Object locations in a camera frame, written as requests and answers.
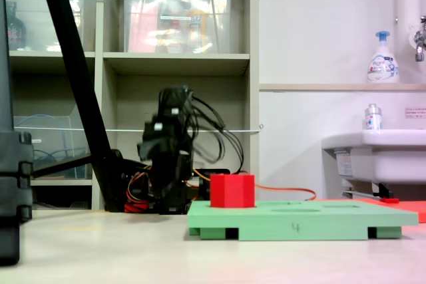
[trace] soap dispenser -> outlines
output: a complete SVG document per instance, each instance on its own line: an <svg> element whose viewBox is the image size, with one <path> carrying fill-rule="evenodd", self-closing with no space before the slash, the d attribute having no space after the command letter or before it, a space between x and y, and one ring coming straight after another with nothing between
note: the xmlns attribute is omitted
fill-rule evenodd
<svg viewBox="0 0 426 284"><path fill-rule="evenodd" d="M390 32L380 31L375 36L379 38L380 45L371 60L367 81L368 83L397 83L399 82L398 63L386 41Z"/></svg>

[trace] green board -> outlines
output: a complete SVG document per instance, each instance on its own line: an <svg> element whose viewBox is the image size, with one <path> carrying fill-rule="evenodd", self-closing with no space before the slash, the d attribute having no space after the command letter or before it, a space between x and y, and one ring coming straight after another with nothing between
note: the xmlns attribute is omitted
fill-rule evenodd
<svg viewBox="0 0 426 284"><path fill-rule="evenodd" d="M359 201L257 201L255 208L211 208L194 201L189 234L240 241L401 238L401 226L418 225L417 213Z"/></svg>

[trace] storage shelf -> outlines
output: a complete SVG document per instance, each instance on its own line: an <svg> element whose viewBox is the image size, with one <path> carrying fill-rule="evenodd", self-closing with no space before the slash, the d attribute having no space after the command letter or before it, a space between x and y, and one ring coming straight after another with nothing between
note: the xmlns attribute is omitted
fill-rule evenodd
<svg viewBox="0 0 426 284"><path fill-rule="evenodd" d="M31 186L91 186L92 180L31 180Z"/></svg>
<svg viewBox="0 0 426 284"><path fill-rule="evenodd" d="M87 52L89 71L95 67L95 53ZM14 74L65 74L62 53L50 51L10 51L11 70Z"/></svg>
<svg viewBox="0 0 426 284"><path fill-rule="evenodd" d="M260 84L263 92L285 91L426 91L426 84L409 83L319 83L319 84Z"/></svg>
<svg viewBox="0 0 426 284"><path fill-rule="evenodd" d="M249 54L104 53L118 74L151 76L243 76Z"/></svg>

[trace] sink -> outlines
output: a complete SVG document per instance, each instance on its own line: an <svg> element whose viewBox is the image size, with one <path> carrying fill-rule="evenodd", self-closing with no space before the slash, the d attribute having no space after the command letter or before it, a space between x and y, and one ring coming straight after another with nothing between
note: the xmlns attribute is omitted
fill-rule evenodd
<svg viewBox="0 0 426 284"><path fill-rule="evenodd" d="M351 167L345 179L426 183L426 130L362 130L324 138L321 146Z"/></svg>

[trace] orange cable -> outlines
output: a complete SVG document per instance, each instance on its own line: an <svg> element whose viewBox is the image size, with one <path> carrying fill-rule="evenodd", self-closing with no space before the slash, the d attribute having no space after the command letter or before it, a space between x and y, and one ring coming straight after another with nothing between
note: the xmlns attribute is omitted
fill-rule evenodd
<svg viewBox="0 0 426 284"><path fill-rule="evenodd" d="M199 171L197 171L196 169L193 169L193 170L194 170L194 172L195 172L195 173L197 173L197 175L198 175L200 178L205 179L205 180L207 180L207 181L210 181L210 179L209 179L209 178L207 178L206 176L203 176L203 175L202 175ZM310 201L312 201L312 200L314 200L314 199L316 199L316 198L317 198L317 194L315 193L315 191L313 191L313 190L311 190L311 189L305 189L305 188L273 188L273 187L271 187L271 186L261 186L261 185L259 185L259 184L255 184L255 186L256 186L257 188L260 188L260 189L263 189L263 190L268 190L268 191L291 191L291 192L298 191L298 192L308 192L308 193L311 193L311 194L313 194L313 195L314 195L312 198L308 199L308 200L310 200Z"/></svg>

